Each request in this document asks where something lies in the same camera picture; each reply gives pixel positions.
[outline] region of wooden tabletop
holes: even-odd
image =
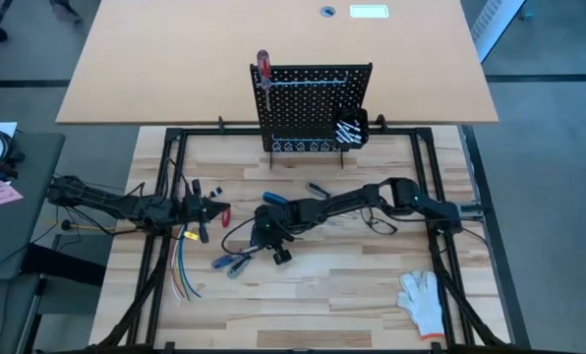
[[[102,1],[58,123],[257,122],[249,66],[374,64],[363,108],[389,122],[498,120],[459,0]],[[332,5],[331,18],[321,15]]]
[[[473,200],[457,128],[433,129],[447,198]],[[144,181],[152,193],[164,131],[141,128],[127,189]],[[341,169],[337,154],[281,153],[269,170],[259,136],[194,136],[188,139],[184,173],[200,178],[205,191],[223,189],[217,199],[233,205],[230,228],[253,216],[264,191],[298,199],[312,197],[308,181],[338,194],[387,177],[416,178],[408,137],[371,136],[365,148],[344,156]],[[175,341],[177,348],[430,348],[396,307],[400,274],[432,269],[424,224],[399,223],[398,233],[381,236],[354,215],[330,218],[304,233],[304,240],[287,244],[293,261],[286,265],[275,265],[270,252],[259,253],[235,280],[210,268],[222,255],[220,240],[229,230],[215,219],[208,228],[210,242],[189,242],[184,251],[188,277],[203,298],[178,302],[167,272],[155,346]],[[464,226],[483,233],[480,224]],[[230,247],[246,245],[250,229],[248,224],[234,234]],[[144,242],[138,234],[115,239],[90,343],[107,335],[133,300]],[[455,243],[468,300],[494,333],[508,340],[487,248],[468,233],[455,235]],[[460,338],[457,309],[450,303]],[[148,305],[140,341],[147,315]]]

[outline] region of work glove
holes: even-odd
[[[443,336],[438,280],[430,271],[413,270],[400,276],[402,291],[397,305],[407,311],[418,326],[421,339]]]

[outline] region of pegboard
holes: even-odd
[[[269,111],[257,67],[251,65],[250,72],[265,151],[339,151],[332,129],[334,111],[361,107],[372,63],[273,65]]]

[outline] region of desk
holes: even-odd
[[[57,122],[256,123],[249,66],[260,49],[271,65],[372,62],[370,117],[498,120],[459,0],[388,1],[385,19],[352,18],[352,4],[379,2],[103,1]]]
[[[29,243],[64,145],[64,136],[18,133],[15,142],[26,158],[18,163],[19,178],[11,185],[24,198],[0,206],[0,260]],[[0,265],[0,280],[19,274],[26,253],[24,249]]]
[[[144,181],[146,192],[152,193],[164,132],[165,127],[141,128],[128,190]],[[471,201],[457,128],[437,126],[433,132],[446,197]],[[338,194],[390,176],[415,178],[410,141],[399,136],[371,136],[365,148],[344,153],[344,169],[335,154],[281,153],[274,158],[269,170],[259,136],[194,136],[188,139],[183,172],[189,179],[200,178],[204,191],[223,189],[218,198],[233,205],[230,228],[253,215],[264,191],[297,199],[311,196],[305,188],[308,181]],[[180,304],[167,273],[155,346],[175,341],[176,348],[428,349],[430,343],[420,340],[407,314],[395,306],[400,274],[431,269],[428,240],[423,223],[398,226],[397,234],[380,236],[360,218],[334,217],[306,232],[303,241],[287,245],[293,255],[290,264],[276,266],[271,254],[262,252],[238,279],[230,280],[210,269],[210,262],[222,254],[219,243],[228,230],[216,219],[209,226],[210,243],[189,243],[185,250],[188,276],[204,298]],[[479,224],[464,226],[482,233]],[[230,247],[240,247],[240,240],[246,243],[250,228],[248,224],[234,234]],[[143,235],[114,241],[90,343],[102,339],[131,303],[144,242]],[[488,250],[467,233],[455,235],[455,243],[468,300],[494,333],[508,340]],[[452,301],[450,309],[461,337]],[[147,315],[145,306],[140,342]]]

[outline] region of black robotic arm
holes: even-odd
[[[182,201],[157,195],[117,196],[89,187],[75,176],[55,178],[46,196],[50,203],[59,207],[91,207],[116,219],[127,219],[144,231],[159,232],[175,225],[198,222],[203,243],[209,241],[205,225],[230,208],[228,203],[203,198],[199,180],[193,181],[192,193],[186,186]]]
[[[390,187],[393,205],[381,196],[381,188]],[[434,228],[460,232],[462,229],[459,207],[450,202],[438,202],[422,194],[416,183],[407,178],[388,178],[379,184],[325,200],[301,199],[280,206],[262,205],[255,213],[252,239],[257,250],[273,249],[278,265],[291,260],[290,252],[282,247],[283,241],[292,242],[294,235],[323,224],[329,217],[364,207],[380,209],[388,217],[406,216],[418,212]]]

